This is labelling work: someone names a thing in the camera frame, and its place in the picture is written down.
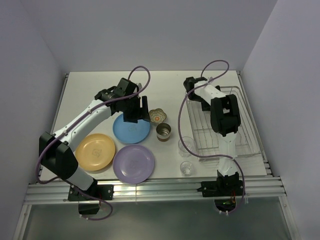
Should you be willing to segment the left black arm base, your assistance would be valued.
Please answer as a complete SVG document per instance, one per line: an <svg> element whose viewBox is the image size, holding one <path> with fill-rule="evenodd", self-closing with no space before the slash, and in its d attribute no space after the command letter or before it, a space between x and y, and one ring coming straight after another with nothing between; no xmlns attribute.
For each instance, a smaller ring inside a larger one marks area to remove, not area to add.
<svg viewBox="0 0 320 240"><path fill-rule="evenodd" d="M75 185L71 185L67 200L78 202L78 213L80 218L88 221L101 221L107 219L113 213L113 206L107 200L113 199L114 186L112 184L97 184L94 182L87 190L81 190ZM109 213L104 217L94 218L102 204L107 205Z"/></svg>

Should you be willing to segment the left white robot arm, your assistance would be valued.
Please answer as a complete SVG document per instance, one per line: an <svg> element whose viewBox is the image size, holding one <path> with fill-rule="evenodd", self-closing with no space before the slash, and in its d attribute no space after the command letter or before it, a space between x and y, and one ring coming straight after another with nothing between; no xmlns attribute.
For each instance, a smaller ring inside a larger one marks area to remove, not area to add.
<svg viewBox="0 0 320 240"><path fill-rule="evenodd" d="M96 197L97 181L80 166L74 151L81 141L100 123L122 112L125 122L150 121L148 99L139 96L145 89L126 78L118 85L99 91L91 103L75 119L53 134L43 133L39 138L39 160L57 178L77 187L86 200Z"/></svg>

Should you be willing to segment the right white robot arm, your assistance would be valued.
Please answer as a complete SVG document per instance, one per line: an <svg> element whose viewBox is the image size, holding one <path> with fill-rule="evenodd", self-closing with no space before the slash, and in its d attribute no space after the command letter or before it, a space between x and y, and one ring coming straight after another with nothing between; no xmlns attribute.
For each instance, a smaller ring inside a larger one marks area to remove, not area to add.
<svg viewBox="0 0 320 240"><path fill-rule="evenodd" d="M238 99L226 94L220 86L213 86L205 77L188 77L183 82L186 97L201 103L201 109L209 112L210 125L218 139L219 159L216 189L222 195L229 194L234 186L243 188L243 174L236 157L236 138L241 125Z"/></svg>

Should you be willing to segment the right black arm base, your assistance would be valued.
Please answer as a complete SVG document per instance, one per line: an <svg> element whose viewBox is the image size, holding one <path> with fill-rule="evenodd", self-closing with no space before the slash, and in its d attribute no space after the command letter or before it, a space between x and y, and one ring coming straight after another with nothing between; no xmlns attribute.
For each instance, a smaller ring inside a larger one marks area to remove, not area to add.
<svg viewBox="0 0 320 240"><path fill-rule="evenodd" d="M237 208L236 197L241 197L240 204L245 198L245 182L240 179L239 173L233 175L218 175L216 180L202 181L197 189L204 198L226 197L226 199L215 199L214 204L219 214L226 216Z"/></svg>

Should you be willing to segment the flower patterned small dish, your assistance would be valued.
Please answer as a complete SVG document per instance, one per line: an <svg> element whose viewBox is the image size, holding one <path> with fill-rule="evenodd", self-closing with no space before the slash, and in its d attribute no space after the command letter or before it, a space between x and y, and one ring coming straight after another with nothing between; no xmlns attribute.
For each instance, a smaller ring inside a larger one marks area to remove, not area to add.
<svg viewBox="0 0 320 240"><path fill-rule="evenodd" d="M166 120L167 114L161 108L156 108L149 111L149 117L151 123L161 124Z"/></svg>

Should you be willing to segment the brown white ceramic cup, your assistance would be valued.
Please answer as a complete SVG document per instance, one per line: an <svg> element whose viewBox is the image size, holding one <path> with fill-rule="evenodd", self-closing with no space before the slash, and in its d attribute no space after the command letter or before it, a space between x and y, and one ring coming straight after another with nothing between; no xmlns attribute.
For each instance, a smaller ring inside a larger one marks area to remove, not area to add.
<svg viewBox="0 0 320 240"><path fill-rule="evenodd" d="M169 124L164 122L158 124L156 127L157 139L161 142L168 141L171 136L171 131L172 131L172 128Z"/></svg>

